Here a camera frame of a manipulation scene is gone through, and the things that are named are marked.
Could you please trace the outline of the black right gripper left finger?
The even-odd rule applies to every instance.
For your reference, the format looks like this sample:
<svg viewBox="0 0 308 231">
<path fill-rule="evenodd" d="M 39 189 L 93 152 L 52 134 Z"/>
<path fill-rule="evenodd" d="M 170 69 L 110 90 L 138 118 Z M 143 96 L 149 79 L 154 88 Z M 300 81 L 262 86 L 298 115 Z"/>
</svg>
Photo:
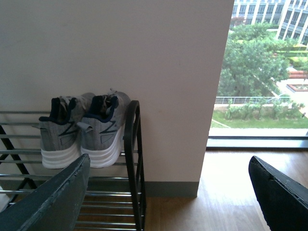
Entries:
<svg viewBox="0 0 308 231">
<path fill-rule="evenodd" d="M 0 214 L 2 231 L 72 231 L 85 197 L 90 158 L 83 154 Z"/>
</svg>

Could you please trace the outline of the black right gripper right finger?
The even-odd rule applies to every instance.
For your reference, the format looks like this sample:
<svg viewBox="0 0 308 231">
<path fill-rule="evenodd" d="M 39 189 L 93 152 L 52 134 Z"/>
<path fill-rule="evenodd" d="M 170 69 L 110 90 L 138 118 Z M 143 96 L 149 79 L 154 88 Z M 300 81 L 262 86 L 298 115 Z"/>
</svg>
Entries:
<svg viewBox="0 0 308 231">
<path fill-rule="evenodd" d="M 272 231 L 308 229 L 308 189 L 257 156 L 252 156 L 248 172 L 252 186 Z"/>
</svg>

